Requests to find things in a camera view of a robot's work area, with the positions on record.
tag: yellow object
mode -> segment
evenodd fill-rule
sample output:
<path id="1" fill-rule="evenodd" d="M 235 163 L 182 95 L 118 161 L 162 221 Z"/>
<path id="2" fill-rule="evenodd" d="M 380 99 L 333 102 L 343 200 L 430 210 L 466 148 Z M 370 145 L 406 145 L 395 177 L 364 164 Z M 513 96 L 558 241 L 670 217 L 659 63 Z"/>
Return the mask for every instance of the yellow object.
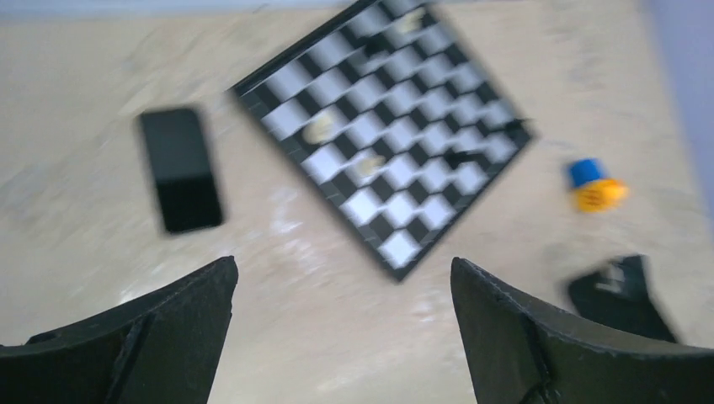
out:
<path id="1" fill-rule="evenodd" d="M 616 179 L 598 179 L 575 190 L 575 204 L 583 212 L 601 212 L 617 206 L 627 191 Z"/>

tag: smartphone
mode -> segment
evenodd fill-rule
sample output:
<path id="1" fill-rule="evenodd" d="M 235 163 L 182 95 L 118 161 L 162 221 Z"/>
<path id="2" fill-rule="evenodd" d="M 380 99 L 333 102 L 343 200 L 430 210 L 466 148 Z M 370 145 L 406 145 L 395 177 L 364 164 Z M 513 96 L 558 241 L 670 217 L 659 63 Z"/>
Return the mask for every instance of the smartphone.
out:
<path id="1" fill-rule="evenodd" d="M 166 232 L 178 234 L 223 223 L 210 148 L 196 111 L 146 111 L 138 121 Z"/>

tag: beige table surface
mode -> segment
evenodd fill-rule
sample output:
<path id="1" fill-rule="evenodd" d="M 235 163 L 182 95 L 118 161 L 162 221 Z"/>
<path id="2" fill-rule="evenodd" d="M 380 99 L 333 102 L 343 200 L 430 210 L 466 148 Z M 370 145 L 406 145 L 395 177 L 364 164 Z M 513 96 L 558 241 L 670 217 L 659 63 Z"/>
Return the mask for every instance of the beige table surface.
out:
<path id="1" fill-rule="evenodd" d="M 0 343 L 231 254 L 211 403 L 469 403 L 452 257 L 567 307 L 565 278 L 638 252 L 677 332 L 714 346 L 711 237 L 636 2 L 443 10 L 540 139 L 400 285 L 225 93 L 337 10 L 0 27 Z M 205 111 L 230 217 L 169 240 L 132 120 L 184 103 Z M 620 209 L 573 211 L 562 165 L 589 156 L 631 186 Z"/>

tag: marble tabletop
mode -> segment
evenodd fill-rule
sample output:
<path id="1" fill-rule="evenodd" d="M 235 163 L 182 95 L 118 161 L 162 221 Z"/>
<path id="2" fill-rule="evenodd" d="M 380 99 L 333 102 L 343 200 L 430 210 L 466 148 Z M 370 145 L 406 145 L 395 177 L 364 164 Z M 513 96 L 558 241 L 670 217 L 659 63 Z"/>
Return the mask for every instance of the marble tabletop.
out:
<path id="1" fill-rule="evenodd" d="M 569 308 L 563 280 L 643 253 L 677 333 L 714 347 L 712 239 L 637 1 L 441 8 L 539 139 L 402 284 L 226 94 L 338 10 L 0 26 L 0 343 L 233 255 L 210 403 L 473 403 L 454 256 Z M 205 113 L 228 221 L 166 238 L 134 118 L 179 104 Z M 562 168 L 580 157 L 630 186 L 622 207 L 573 210 Z"/>

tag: checkered board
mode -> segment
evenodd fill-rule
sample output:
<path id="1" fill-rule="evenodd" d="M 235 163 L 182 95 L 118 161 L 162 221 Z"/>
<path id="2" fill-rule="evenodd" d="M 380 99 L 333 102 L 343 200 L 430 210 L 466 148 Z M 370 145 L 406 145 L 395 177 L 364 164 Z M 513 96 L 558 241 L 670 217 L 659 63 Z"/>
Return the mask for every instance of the checkered board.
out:
<path id="1" fill-rule="evenodd" d="M 420 28 L 401 18 L 421 8 Z M 377 35 L 365 56 L 359 38 Z M 530 141 L 484 69 L 419 0 L 359 0 L 236 84 L 243 107 L 402 280 Z M 333 122 L 319 144 L 304 132 Z M 450 165 L 448 151 L 475 151 Z M 366 157 L 385 164 L 365 177 Z"/>

